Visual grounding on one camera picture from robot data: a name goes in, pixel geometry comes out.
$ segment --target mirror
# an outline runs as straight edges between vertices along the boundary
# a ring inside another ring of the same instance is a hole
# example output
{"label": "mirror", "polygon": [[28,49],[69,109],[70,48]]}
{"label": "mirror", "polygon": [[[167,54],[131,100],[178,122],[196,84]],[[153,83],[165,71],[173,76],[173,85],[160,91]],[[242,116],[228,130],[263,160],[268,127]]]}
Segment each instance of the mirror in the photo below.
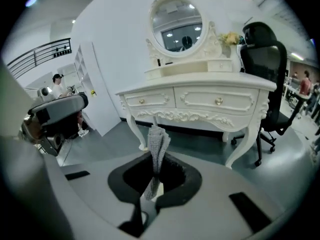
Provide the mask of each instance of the mirror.
{"label": "mirror", "polygon": [[171,52],[183,52],[198,41],[202,33],[199,11],[187,0],[166,0],[152,17],[157,42]]}

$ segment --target railing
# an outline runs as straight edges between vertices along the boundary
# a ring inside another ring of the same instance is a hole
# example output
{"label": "railing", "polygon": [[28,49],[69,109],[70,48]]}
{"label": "railing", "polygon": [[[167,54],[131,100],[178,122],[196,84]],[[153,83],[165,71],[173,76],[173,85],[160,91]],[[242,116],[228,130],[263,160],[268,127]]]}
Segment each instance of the railing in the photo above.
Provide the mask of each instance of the railing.
{"label": "railing", "polygon": [[19,78],[36,66],[71,52],[70,38],[60,39],[25,52],[11,61],[7,67],[15,78]]}

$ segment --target ornate mirror frame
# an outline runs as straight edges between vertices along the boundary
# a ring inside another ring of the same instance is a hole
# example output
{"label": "ornate mirror frame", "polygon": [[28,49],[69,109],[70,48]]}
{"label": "ornate mirror frame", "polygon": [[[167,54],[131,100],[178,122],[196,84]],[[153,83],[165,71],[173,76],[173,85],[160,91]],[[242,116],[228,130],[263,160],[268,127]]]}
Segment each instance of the ornate mirror frame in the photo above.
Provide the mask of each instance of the ornate mirror frame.
{"label": "ornate mirror frame", "polygon": [[168,0],[154,0],[148,14],[148,37],[146,43],[149,49],[149,57],[154,66],[158,66],[158,60],[161,65],[170,62],[186,61],[191,59],[203,59],[206,57],[219,58],[222,54],[222,47],[216,36],[215,24],[208,21],[202,13],[201,8],[191,0],[183,0],[192,4],[200,13],[202,19],[202,32],[198,41],[189,49],[183,52],[169,51],[162,47],[156,40],[153,29],[153,17],[164,2]]}

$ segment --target gray cloth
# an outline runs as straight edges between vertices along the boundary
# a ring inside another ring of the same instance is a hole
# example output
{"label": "gray cloth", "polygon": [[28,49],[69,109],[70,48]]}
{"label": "gray cloth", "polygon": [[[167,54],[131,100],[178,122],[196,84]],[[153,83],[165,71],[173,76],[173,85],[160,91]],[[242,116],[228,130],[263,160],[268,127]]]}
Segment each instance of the gray cloth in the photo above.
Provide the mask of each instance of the gray cloth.
{"label": "gray cloth", "polygon": [[162,161],[169,146],[170,140],[171,139],[169,138],[169,135],[166,133],[165,129],[155,125],[152,125],[152,127],[149,129],[148,148],[150,149],[152,155],[153,173],[155,176],[152,177],[149,185],[144,191],[144,197],[147,200],[151,200],[157,195],[160,184],[157,175],[161,171]]}

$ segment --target drawer knob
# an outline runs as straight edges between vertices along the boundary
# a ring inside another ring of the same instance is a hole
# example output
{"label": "drawer knob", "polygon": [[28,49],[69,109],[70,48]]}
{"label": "drawer knob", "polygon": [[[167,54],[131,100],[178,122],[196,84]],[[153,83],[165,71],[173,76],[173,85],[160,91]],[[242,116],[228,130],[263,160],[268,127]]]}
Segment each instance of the drawer knob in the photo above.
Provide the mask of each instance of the drawer knob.
{"label": "drawer knob", "polygon": [[223,102],[223,99],[220,97],[215,99],[215,104],[217,104],[218,106],[220,106],[222,102]]}

